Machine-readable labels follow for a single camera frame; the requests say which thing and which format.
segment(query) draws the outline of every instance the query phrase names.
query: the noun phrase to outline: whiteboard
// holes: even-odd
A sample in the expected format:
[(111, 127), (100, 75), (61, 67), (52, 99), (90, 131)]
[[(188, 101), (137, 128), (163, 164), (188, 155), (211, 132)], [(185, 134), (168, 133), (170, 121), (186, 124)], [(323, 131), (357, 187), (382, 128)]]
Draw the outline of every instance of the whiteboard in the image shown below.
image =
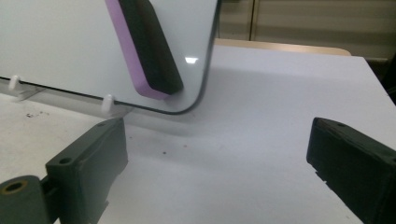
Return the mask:
[[(165, 100), (139, 95), (105, 0), (0, 0), (0, 77), (163, 113), (191, 108), (200, 96), (213, 45), (217, 0), (150, 0), (184, 90)], [(188, 63), (188, 59), (197, 59)]]

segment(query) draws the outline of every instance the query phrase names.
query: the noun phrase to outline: bolt hole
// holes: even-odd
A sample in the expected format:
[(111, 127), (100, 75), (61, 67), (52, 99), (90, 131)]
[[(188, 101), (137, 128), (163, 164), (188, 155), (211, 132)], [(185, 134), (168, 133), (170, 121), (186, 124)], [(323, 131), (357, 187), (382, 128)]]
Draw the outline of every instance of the bolt hole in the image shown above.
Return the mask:
[(59, 163), (60, 163), (60, 164), (67, 164), (67, 163), (69, 163), (71, 160), (72, 160), (72, 159), (70, 159), (70, 158), (64, 158), (64, 159), (61, 159), (61, 160), (59, 161)]
[(20, 190), (22, 190), (24, 187), (26, 187), (27, 181), (26, 180), (20, 180), (14, 183), (11, 183), (7, 185), (5, 188), (2, 189), (3, 194), (12, 194), (16, 193)]

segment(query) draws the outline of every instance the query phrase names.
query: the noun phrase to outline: purple eraser backing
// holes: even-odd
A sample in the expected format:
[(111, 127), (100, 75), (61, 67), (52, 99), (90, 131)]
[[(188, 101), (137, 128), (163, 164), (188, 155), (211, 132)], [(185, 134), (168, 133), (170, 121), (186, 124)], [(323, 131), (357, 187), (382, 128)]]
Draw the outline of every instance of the purple eraser backing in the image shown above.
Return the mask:
[(169, 96), (166, 93), (152, 89), (146, 80), (142, 65), (137, 55), (134, 41), (129, 33), (128, 25), (122, 13), (119, 0), (106, 0), (110, 18), (120, 41), (121, 50), (128, 67), (134, 88), (142, 95), (156, 100), (162, 100)]

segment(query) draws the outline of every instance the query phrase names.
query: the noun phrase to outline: white clip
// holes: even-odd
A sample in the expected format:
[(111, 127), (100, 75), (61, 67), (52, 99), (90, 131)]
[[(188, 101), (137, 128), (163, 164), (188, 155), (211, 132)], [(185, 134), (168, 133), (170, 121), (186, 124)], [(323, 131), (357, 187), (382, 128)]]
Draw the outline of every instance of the white clip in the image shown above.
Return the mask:
[(128, 114), (132, 108), (125, 105), (115, 105), (115, 97), (108, 94), (103, 98), (102, 114), (107, 117), (120, 118)]
[(15, 91), (18, 94), (18, 99), (21, 101), (44, 90), (44, 88), (21, 84), (20, 81), (21, 78), (19, 76), (12, 76), (8, 84), (8, 89)]

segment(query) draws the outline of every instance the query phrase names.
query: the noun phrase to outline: wooden edge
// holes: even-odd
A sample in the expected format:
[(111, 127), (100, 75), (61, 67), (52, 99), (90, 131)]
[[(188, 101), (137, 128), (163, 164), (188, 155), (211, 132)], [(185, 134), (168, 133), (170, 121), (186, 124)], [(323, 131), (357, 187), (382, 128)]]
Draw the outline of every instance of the wooden edge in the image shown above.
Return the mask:
[(344, 49), (314, 47), (314, 46), (305, 46), (305, 45), (278, 44), (278, 43), (269, 43), (269, 42), (218, 39), (218, 38), (216, 38), (215, 44), (222, 46), (230, 46), (230, 47), (249, 48), (249, 49), (275, 49), (275, 50), (284, 50), (284, 51), (301, 52), (301, 53), (319, 53), (319, 54), (351, 56), (350, 52)]

